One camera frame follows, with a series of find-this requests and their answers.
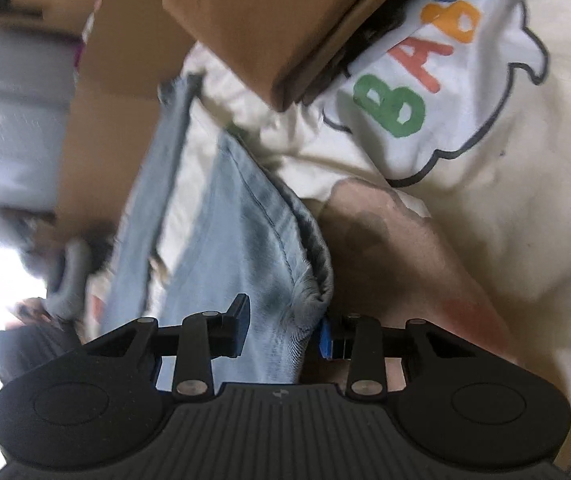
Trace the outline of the blue denim pants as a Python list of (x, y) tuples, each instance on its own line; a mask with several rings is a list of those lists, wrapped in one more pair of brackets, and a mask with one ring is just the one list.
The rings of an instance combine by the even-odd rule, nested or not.
[(159, 121), (120, 222), (100, 328), (143, 313), (177, 325), (244, 294), (244, 348), (215, 361), (215, 381), (293, 384), (332, 297), (330, 253), (291, 188), (258, 165), (238, 130), (210, 118), (200, 87), (190, 75), (158, 90)]

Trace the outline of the brown cardboard sheet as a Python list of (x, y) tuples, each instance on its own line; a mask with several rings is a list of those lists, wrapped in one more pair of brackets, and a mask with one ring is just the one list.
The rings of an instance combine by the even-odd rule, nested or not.
[(67, 240), (117, 226), (155, 130), (157, 88), (180, 73), (193, 40), (162, 0), (13, 1), (41, 10), (46, 28), (78, 35), (93, 25), (70, 103), (50, 233)]

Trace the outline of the small teddy bear toy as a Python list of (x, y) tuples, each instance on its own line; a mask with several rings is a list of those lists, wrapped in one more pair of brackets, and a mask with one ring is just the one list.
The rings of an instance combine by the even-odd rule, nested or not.
[(41, 298), (28, 298), (14, 308), (15, 317), (25, 325), (60, 326), (60, 323), (46, 310)]

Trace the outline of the folded dark patterned clothes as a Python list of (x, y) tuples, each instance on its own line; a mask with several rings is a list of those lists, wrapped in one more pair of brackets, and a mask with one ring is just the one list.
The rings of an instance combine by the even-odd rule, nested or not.
[(342, 49), (315, 78), (299, 99), (299, 103), (309, 105), (329, 88), (340, 75), (348, 74), (348, 65), (381, 39), (385, 34), (398, 28), (406, 18), (405, 5), (409, 0), (385, 0), (377, 10), (351, 35)]

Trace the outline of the cream bear print bedsheet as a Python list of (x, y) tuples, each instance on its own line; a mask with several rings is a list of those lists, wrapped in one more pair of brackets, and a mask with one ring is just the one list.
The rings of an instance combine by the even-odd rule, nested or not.
[(405, 11), (309, 105), (275, 110), (192, 36), (177, 78), (316, 219), (323, 316), (425, 318), (571, 404), (571, 0)]

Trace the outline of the dark grey pillow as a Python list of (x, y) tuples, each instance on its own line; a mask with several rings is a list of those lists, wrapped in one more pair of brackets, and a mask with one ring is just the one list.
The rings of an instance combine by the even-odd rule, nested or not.
[(6, 385), (80, 347), (70, 325), (29, 324), (0, 330), (0, 382)]

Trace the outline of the folded brown garment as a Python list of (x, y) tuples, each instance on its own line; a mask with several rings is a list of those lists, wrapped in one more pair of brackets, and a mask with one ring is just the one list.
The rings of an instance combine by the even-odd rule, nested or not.
[(302, 99), (386, 0), (163, 0), (164, 9), (275, 110)]

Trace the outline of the grey neck pillow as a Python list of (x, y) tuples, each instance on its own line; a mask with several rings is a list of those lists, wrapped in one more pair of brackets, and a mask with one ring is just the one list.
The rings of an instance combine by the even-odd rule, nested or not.
[(81, 237), (73, 238), (65, 246), (65, 266), (60, 287), (46, 296), (46, 312), (59, 321), (75, 321), (84, 312), (86, 287), (93, 273), (90, 245)]

